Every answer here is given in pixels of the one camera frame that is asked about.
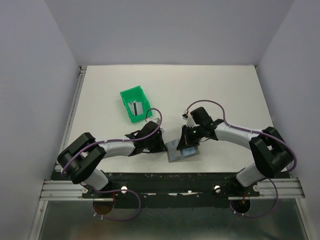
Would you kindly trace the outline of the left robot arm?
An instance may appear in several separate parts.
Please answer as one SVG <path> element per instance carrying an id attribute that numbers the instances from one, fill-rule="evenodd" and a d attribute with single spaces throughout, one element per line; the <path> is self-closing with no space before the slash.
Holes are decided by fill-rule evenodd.
<path id="1" fill-rule="evenodd" d="M 98 164 L 111 157 L 167 151 L 160 123 L 159 118 L 148 119 L 141 130 L 125 135 L 120 141 L 96 141 L 89 132 L 81 134 L 57 157 L 62 167 L 61 175 L 69 177 L 73 184 L 84 183 L 93 187 L 101 198 L 107 197 L 111 191 L 110 181 L 103 170 L 97 169 Z"/>

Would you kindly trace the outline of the green plastic bin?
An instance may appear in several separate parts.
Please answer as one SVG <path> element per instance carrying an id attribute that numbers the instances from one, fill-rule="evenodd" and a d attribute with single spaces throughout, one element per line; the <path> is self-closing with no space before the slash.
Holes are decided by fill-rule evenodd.
<path id="1" fill-rule="evenodd" d="M 143 121 L 153 115 L 149 111 L 151 105 L 140 85 L 121 91 L 119 94 L 132 123 Z"/>

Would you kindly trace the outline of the grey card holder wallet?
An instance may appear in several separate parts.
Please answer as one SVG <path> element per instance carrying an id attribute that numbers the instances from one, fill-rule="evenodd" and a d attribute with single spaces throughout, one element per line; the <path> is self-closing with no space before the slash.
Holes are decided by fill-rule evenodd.
<path id="1" fill-rule="evenodd" d="M 181 156 L 177 158 L 173 158 L 169 155 L 168 149 L 167 149 L 167 158 L 169 163 L 174 163 L 177 161 L 182 161 L 185 158 L 188 158 L 190 156 L 198 155 L 199 154 L 199 149 L 197 146 L 189 147 L 183 150 L 180 150 Z"/>

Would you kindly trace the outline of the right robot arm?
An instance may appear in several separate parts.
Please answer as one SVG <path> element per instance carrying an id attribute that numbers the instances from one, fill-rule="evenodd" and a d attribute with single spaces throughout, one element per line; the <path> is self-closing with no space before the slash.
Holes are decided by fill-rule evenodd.
<path id="1" fill-rule="evenodd" d="M 182 133 L 176 149 L 197 147 L 203 138 L 230 142 L 251 151 L 254 163 L 239 171 L 230 183 L 230 191 L 241 196 L 248 186 L 265 178 L 274 178 L 294 161 L 293 154 L 274 127 L 263 130 L 244 130 L 228 126 L 223 119 L 213 120 L 204 107 L 198 107 L 190 114 L 184 114 L 194 125 L 182 126 Z"/>

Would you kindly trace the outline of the silver diamond print card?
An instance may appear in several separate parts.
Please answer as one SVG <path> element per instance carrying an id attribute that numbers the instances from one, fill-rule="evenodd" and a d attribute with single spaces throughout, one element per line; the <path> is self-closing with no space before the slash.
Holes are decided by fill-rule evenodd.
<path id="1" fill-rule="evenodd" d="M 168 153 L 172 158 L 179 158 L 181 156 L 180 150 L 177 150 L 178 144 L 179 144 L 179 140 L 178 139 L 169 141 L 166 144 Z"/>

